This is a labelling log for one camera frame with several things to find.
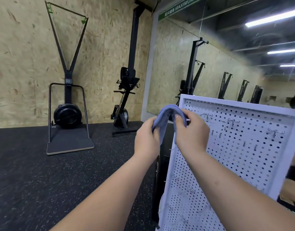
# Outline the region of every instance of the white pegboard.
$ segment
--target white pegboard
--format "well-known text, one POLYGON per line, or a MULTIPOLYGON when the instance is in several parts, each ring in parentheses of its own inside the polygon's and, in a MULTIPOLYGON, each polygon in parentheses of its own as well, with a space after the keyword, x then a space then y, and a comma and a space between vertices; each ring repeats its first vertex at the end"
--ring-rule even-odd
MULTIPOLYGON (((180 108, 210 127, 209 155, 277 199, 295 153, 295 110, 190 95, 180 108)), ((174 143, 159 218, 163 231, 225 230, 174 143)))

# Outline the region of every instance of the blue towel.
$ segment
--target blue towel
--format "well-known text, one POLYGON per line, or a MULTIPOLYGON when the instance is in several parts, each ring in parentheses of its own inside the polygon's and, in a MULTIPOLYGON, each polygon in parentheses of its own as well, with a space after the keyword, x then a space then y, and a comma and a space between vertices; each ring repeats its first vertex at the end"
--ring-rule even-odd
POLYGON ((168 125, 169 116, 172 115, 173 117, 173 125, 174 125, 174 132, 176 133, 176 125, 175 125, 175 115, 178 114, 182 117, 185 127, 187 127, 186 116, 183 111, 175 104, 166 105, 161 109, 157 118, 153 122, 152 132, 154 132, 156 127, 159 127, 159 134, 160 134, 160 144, 163 143, 163 139, 165 136, 166 128, 168 125))

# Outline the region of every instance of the fluorescent light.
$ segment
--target fluorescent light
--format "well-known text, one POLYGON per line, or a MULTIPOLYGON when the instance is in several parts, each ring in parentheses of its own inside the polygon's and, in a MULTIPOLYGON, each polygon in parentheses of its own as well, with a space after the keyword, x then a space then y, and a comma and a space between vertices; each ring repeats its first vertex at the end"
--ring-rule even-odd
POLYGON ((284 53, 292 53, 292 52, 295 52, 295 49, 269 51, 267 54, 284 54, 284 53))
POLYGON ((253 26, 257 26, 260 24, 264 24, 264 23, 271 23, 280 19, 285 19, 285 18, 290 18, 290 17, 294 17, 295 16, 295 10, 289 11, 289 12, 285 12, 282 14, 277 14, 277 15, 272 15, 270 17, 267 18, 262 18, 256 21, 252 21, 249 23, 246 23, 245 25, 247 27, 253 27, 253 26))
POLYGON ((280 65, 280 67, 295 67, 295 64, 280 65))

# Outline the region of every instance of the pegboard frame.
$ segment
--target pegboard frame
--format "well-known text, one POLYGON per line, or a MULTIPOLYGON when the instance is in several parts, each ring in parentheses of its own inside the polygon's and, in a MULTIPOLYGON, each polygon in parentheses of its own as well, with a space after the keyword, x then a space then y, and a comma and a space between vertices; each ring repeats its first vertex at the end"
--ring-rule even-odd
MULTIPOLYGON (((243 108, 247 110, 254 110, 254 111, 261 111, 261 112, 266 112, 266 113, 272 113, 272 114, 279 114, 279 115, 284 115, 284 116, 292 116, 295 118, 295 110, 294 109, 287 109, 287 108, 281 108, 281 107, 274 107, 274 106, 267 106, 267 105, 260 105, 260 104, 252 104, 252 103, 244 103, 244 102, 237 102, 237 101, 230 101, 230 100, 221 100, 221 99, 215 99, 215 98, 208 98, 208 97, 199 97, 199 96, 193 96, 193 95, 181 95, 180 99, 180 108, 182 108, 185 104, 186 100, 193 100, 193 101, 200 101, 200 102, 206 102, 206 103, 213 103, 213 104, 218 104, 219 106, 230 106, 232 108, 243 108)), ((290 135, 288 137, 288 143, 283 154, 281 155, 280 161, 281 164, 278 166, 275 177, 272 181, 272 185, 269 189, 269 192, 267 195, 271 197, 272 199, 276 200, 279 195, 279 191, 281 190, 281 187, 283 185, 283 182, 285 180, 285 175, 290 167, 290 163, 293 159, 294 154, 292 152, 295 152, 295 122, 294 126, 290 132, 290 135)), ((167 173, 167 178, 166 181, 170 182, 171 177, 172 177, 172 171, 174 170, 174 164, 175 160, 178 154, 178 148, 176 144, 172 144, 171 148, 171 157, 170 157, 170 162, 169 162, 169 169, 167 173)), ((165 190, 164 190, 164 195, 163 198, 161 199, 160 202, 160 208, 162 210, 166 206, 166 201, 168 198, 168 193, 169 193, 169 187, 171 186, 170 183, 166 183, 165 185, 165 190)), ((159 226, 163 226, 164 222, 164 212, 161 211, 159 212, 159 226)))

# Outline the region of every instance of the speckled rubber flooring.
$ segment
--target speckled rubber flooring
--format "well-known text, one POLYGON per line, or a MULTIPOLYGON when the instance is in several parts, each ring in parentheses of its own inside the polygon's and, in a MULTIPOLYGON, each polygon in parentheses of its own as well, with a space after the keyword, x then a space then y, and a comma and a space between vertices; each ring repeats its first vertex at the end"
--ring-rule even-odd
MULTIPOLYGON (((94 149, 47 156, 47 127, 0 129, 0 231, 49 230, 84 200, 133 155, 135 133, 113 138, 111 132, 112 123, 91 124, 94 149)), ((154 169, 145 175, 127 231, 155 230, 154 169)))

